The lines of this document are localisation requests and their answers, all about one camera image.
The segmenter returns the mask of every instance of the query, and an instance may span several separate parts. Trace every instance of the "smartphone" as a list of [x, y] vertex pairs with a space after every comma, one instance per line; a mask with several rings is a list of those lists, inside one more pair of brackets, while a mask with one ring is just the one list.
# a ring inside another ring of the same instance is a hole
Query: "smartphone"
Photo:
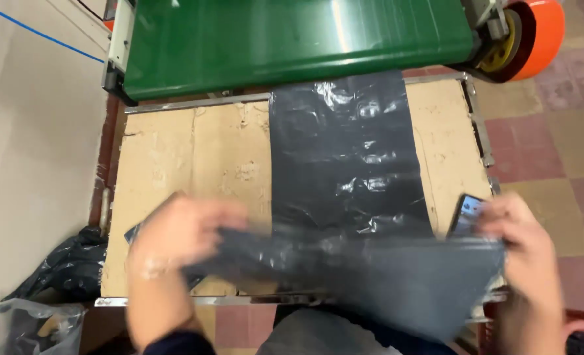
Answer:
[[454, 212], [450, 234], [467, 234], [472, 232], [478, 216], [481, 214], [481, 205], [484, 200], [466, 193], [459, 198]]

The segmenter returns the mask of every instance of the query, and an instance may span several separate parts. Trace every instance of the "phone screen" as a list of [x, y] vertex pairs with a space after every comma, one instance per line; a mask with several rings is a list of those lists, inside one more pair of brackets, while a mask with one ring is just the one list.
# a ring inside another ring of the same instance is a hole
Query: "phone screen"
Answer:
[[461, 203], [457, 208], [458, 215], [454, 217], [454, 228], [452, 231], [459, 234], [471, 232], [472, 227], [476, 224], [476, 220], [481, 213], [482, 203], [483, 201], [480, 198], [463, 195]]

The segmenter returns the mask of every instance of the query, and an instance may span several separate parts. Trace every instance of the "wire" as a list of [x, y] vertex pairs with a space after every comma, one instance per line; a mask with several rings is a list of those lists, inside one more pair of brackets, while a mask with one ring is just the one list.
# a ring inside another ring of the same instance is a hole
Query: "wire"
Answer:
[[103, 19], [97, 13], [95, 13], [93, 10], [91, 10], [91, 8], [89, 8], [86, 4], [84, 4], [84, 2], [82, 0], [78, 0], [78, 3], [82, 6], [84, 6], [84, 9], [86, 9], [88, 12], [91, 12], [91, 14], [93, 14], [93, 16], [97, 17], [97, 20], [100, 20], [101, 22], [103, 22]]
[[20, 27], [22, 27], [22, 28], [24, 28], [24, 29], [26, 29], [26, 30], [29, 30], [29, 31], [31, 31], [31, 32], [35, 33], [36, 35], [38, 35], [38, 36], [41, 36], [41, 37], [43, 37], [43, 38], [46, 38], [46, 39], [48, 39], [48, 40], [50, 40], [50, 41], [52, 41], [52, 42], [55, 42], [55, 43], [57, 43], [57, 44], [59, 44], [59, 45], [61, 45], [61, 46], [63, 46], [63, 47], [66, 47], [66, 48], [68, 48], [68, 49], [70, 49], [70, 50], [72, 50], [72, 51], [74, 51], [74, 52], [80, 53], [80, 54], [82, 54], [82, 55], [84, 55], [84, 56], [87, 56], [87, 57], [89, 57], [89, 58], [91, 58], [91, 59], [97, 60], [97, 61], [98, 61], [98, 62], [100, 62], [100, 63], [103, 63], [103, 60], [99, 59], [98, 57], [91, 56], [89, 53], [82, 52], [82, 51], [80, 51], [79, 49], [77, 49], [77, 48], [75, 48], [75, 47], [72, 47], [72, 46], [70, 46], [70, 45], [68, 45], [68, 44], [66, 44], [66, 43], [60, 42], [59, 40], [57, 40], [57, 39], [55, 39], [55, 38], [53, 38], [53, 37], [51, 37], [51, 36], [47, 36], [47, 35], [43, 34], [42, 32], [40, 32], [40, 31], [38, 31], [38, 30], [35, 30], [35, 29], [33, 29], [33, 28], [31, 28], [31, 27], [27, 26], [26, 24], [24, 24], [24, 23], [20, 22], [19, 20], [16, 20], [15, 18], [12, 18], [12, 17], [9, 17], [8, 15], [4, 14], [3, 12], [0, 12], [0, 16], [1, 16], [1, 17], [3, 17], [3, 18], [4, 18], [4, 19], [6, 19], [6, 20], [10, 20], [10, 21], [12, 21], [13, 23], [16, 23], [16, 24], [17, 24], [17, 25], [19, 25]]

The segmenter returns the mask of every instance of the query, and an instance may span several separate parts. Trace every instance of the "metal table frame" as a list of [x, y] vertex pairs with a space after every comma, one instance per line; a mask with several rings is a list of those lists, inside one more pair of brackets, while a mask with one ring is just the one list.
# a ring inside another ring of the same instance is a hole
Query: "metal table frame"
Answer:
[[[481, 160], [485, 167], [492, 166], [494, 163], [493, 157], [491, 156], [491, 145], [489, 144], [489, 136], [487, 135], [487, 130], [483, 118], [480, 114], [480, 109], [476, 100], [476, 88], [474, 87], [474, 80], [468, 73], [456, 72], [452, 74], [444, 75], [429, 75], [425, 77], [412, 77], [404, 78], [406, 85], [417, 84], [417, 83], [428, 83], [436, 82], [439, 80], [454, 79], [461, 83], [463, 88], [463, 93], [465, 95], [465, 101], [467, 102], [469, 108], [470, 118], [474, 126], [474, 134], [476, 135], [476, 141], [478, 143], [478, 148], [481, 153]], [[224, 104], [235, 104], [239, 102], [255, 102], [255, 101], [267, 101], [270, 99], [270, 93], [257, 93], [253, 95], [239, 95], [230, 97], [221, 97], [217, 99], [205, 99], [205, 100], [194, 100], [194, 101], [184, 101], [184, 102], [174, 102], [170, 104], [149, 104], [136, 107], [127, 107], [125, 109], [126, 114], [142, 114], [149, 112], [162, 112], [170, 110], [181, 110], [190, 109], [193, 107], [203, 107], [203, 106], [217, 106]], [[494, 177], [489, 178], [490, 186], [495, 195], [500, 193], [500, 187], [498, 186], [497, 179]], [[193, 296], [193, 300], [196, 304], [200, 305], [217, 305], [217, 306], [230, 306], [230, 305], [245, 305], [245, 304], [258, 304], [258, 303], [268, 303], [268, 304], [313, 304], [318, 302], [320, 295], [315, 293], [281, 293], [276, 295], [241, 295], [239, 291], [233, 296]], [[504, 292], [492, 292], [485, 296], [483, 302], [500, 302], [506, 299], [506, 293]], [[96, 307], [125, 307], [127, 306], [127, 297], [100, 297], [95, 300]], [[470, 319], [471, 322], [487, 321], [488, 319], [481, 317], [476, 319]]]

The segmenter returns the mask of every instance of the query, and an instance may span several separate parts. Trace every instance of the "plastic sheet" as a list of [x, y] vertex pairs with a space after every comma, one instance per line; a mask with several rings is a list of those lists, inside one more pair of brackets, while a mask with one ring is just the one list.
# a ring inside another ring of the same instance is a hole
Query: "plastic sheet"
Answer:
[[187, 271], [218, 275], [240, 288], [247, 281], [276, 280], [291, 289], [323, 290], [337, 304], [388, 326], [447, 341], [505, 258], [502, 243], [483, 238], [439, 242], [419, 232], [400, 238], [281, 225], [278, 230], [272, 238], [224, 230], [219, 254]]
[[0, 355], [75, 355], [86, 310], [11, 299], [0, 303]]
[[284, 86], [269, 115], [275, 225], [432, 237], [401, 71]]
[[28, 299], [53, 287], [70, 302], [93, 301], [100, 296], [100, 273], [106, 260], [108, 239], [98, 227], [85, 227], [57, 246], [14, 292], [12, 298]]

